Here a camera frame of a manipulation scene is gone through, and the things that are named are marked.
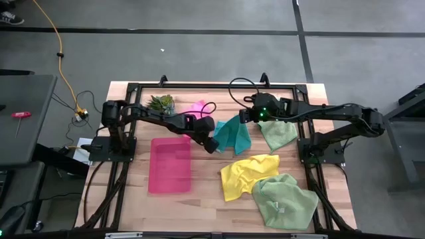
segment shoe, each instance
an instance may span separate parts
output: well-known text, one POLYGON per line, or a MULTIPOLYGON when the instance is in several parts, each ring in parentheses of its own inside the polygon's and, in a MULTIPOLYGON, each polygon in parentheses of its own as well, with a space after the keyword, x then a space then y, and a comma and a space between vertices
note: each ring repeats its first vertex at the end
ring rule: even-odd
POLYGON ((8 11, 4 11, 0 13, 0 23, 7 23, 10 25, 21 25, 22 23, 24 23, 24 19, 8 11))

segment light green towel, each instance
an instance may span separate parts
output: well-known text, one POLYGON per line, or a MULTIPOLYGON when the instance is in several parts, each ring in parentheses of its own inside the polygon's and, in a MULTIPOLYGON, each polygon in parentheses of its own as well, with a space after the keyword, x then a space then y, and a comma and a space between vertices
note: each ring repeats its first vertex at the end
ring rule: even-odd
POLYGON ((277 229, 307 229, 319 201, 315 192, 300 189, 285 173, 258 181, 252 196, 264 224, 277 229))
POLYGON ((297 129, 293 123, 285 123, 282 121, 266 121, 258 122, 261 133, 266 139, 270 149, 273 151, 291 142, 298 136, 297 129))

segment white paper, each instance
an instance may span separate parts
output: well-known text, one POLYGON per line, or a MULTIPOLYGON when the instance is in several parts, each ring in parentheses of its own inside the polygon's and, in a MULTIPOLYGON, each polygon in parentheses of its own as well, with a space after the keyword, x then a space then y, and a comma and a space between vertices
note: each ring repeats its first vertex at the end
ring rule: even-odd
MULTIPOLYGON (((91 144, 93 139, 86 139, 86 138, 80 138, 78 140, 77 143, 77 147, 81 147, 81 145, 85 145, 85 144, 91 144)), ((90 153, 87 152, 84 149, 76 149, 74 156, 72 157, 73 159, 81 162, 81 163, 85 163, 87 165, 91 165, 93 164, 93 162, 89 161, 88 158, 90 156, 90 153)))

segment yellow cloth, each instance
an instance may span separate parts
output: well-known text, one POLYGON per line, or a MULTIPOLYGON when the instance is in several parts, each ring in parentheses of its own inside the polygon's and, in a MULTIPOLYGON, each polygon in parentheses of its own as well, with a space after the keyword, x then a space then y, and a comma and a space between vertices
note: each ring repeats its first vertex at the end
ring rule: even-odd
POLYGON ((279 175, 279 162, 279 155, 255 155, 222 168, 224 200, 238 199, 243 192, 252 193, 257 181, 279 175))

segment turquoise towel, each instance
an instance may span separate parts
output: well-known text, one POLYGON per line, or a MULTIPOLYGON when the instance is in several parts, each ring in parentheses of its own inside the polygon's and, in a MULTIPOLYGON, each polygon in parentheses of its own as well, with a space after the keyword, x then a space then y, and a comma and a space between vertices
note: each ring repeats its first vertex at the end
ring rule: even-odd
POLYGON ((234 153, 239 155, 251 147, 248 128, 239 122, 239 116, 234 116, 227 122, 219 121, 215 127, 214 138, 218 141, 218 152, 223 152, 226 147, 234 147, 234 153))

